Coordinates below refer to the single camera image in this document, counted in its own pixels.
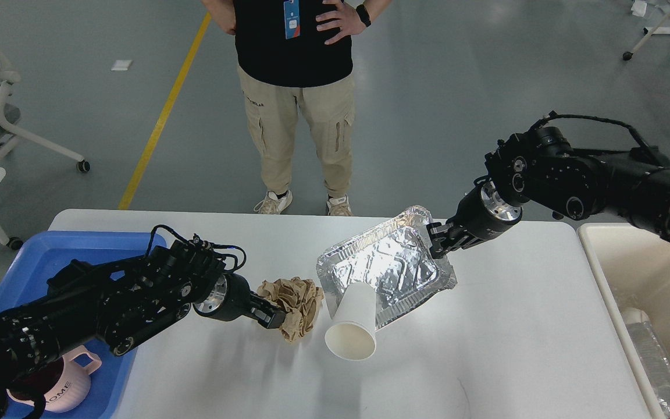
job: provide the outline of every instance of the lanyard badge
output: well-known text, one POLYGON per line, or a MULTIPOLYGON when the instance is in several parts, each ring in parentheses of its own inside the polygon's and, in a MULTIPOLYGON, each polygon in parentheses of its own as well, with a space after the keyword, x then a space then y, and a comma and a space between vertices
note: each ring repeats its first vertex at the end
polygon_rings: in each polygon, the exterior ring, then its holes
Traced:
POLYGON ((284 1, 284 24, 287 40, 301 35, 300 18, 298 18, 298 0, 284 1))

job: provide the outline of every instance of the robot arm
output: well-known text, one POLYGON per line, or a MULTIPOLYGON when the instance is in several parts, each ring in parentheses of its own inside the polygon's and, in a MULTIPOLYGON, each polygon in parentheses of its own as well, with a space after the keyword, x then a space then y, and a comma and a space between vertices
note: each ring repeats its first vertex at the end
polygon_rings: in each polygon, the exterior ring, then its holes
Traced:
POLYGON ((241 249, 198 236, 188 241, 167 229, 178 238, 170 249, 157 246, 142 257, 101 265, 72 260, 48 280, 45 297, 0 313, 0 405, 6 402, 5 388, 88 340, 103 340, 122 356, 184 318, 191 307, 221 321, 243 315, 268 329, 283 323, 285 312, 234 273, 244 260, 238 264, 236 255, 219 251, 241 249), (234 267, 226 269, 229 258, 234 267))
POLYGON ((431 223, 431 255, 444 257, 491 240, 521 220, 535 201, 553 216, 583 220, 609 212, 670 242, 670 162, 621 122, 551 113, 526 133, 516 133, 486 155, 486 177, 462 199, 445 225, 431 223), (560 118, 593 119, 627 127, 639 147, 630 151, 575 149, 556 127, 560 118))

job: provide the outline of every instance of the yellow floor line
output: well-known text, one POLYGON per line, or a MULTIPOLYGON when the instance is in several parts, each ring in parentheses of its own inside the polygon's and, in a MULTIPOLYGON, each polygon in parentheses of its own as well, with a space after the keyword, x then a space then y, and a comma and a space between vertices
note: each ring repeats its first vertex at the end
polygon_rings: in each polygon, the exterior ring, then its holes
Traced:
POLYGON ((157 120, 156 125, 154 125, 154 131, 152 131, 151 136, 149 137, 149 143, 147 143, 146 147, 144 148, 144 153, 141 154, 141 159, 138 160, 136 169, 133 170, 133 176, 131 177, 131 181, 128 182, 126 191, 123 193, 123 198, 120 199, 120 204, 117 206, 119 210, 127 210, 131 205, 133 195, 136 194, 138 184, 141 182, 141 178, 144 176, 144 172, 146 172, 151 155, 154 153, 154 148, 156 148, 156 144, 159 142, 159 136, 162 135, 162 131, 165 129, 167 119, 170 117, 172 107, 175 106, 175 100, 177 100, 177 96, 180 94, 180 90, 183 88, 183 83, 186 81, 188 71, 191 69, 193 59, 198 52, 198 47, 203 40, 203 35, 205 34, 205 30, 208 27, 208 22, 210 21, 210 14, 206 13, 205 17, 203 18, 203 22, 198 28, 198 33, 193 40, 193 45, 191 45, 191 49, 188 51, 186 61, 183 63, 183 68, 180 69, 180 72, 177 75, 177 79, 175 80, 175 85, 173 85, 172 90, 170 90, 170 96, 167 97, 165 107, 162 108, 162 112, 159 114, 159 119, 157 120))

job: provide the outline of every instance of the blue plastic tray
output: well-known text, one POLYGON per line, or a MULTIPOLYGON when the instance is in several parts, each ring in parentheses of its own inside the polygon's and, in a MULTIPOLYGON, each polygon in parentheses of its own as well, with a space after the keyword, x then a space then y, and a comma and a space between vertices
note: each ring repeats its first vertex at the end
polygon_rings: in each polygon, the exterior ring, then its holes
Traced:
MULTIPOLYGON (((0 312, 44 296, 48 290, 45 281, 72 259, 93 265, 121 260, 144 254, 148 244, 149 233, 46 231, 37 234, 19 250, 0 284, 0 312)), ((154 244, 165 246, 165 240, 157 235, 154 244)), ((90 393, 71 411, 46 411, 43 417, 108 419, 117 408, 136 351, 116 357, 107 345, 96 339, 87 342, 85 347, 103 361, 100 369, 91 375, 90 393)), ((20 419, 31 411, 31 406, 10 401, 5 417, 20 419)))

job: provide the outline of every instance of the black wristwatch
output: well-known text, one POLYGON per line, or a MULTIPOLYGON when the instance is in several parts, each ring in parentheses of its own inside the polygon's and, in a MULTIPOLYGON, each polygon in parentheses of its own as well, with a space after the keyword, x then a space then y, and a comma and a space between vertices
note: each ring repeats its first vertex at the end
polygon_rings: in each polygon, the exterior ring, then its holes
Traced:
POLYGON ((372 18, 370 18, 369 11, 366 10, 364 5, 358 5, 356 7, 356 13, 358 13, 358 17, 361 18, 361 21, 366 25, 366 27, 372 25, 372 18))

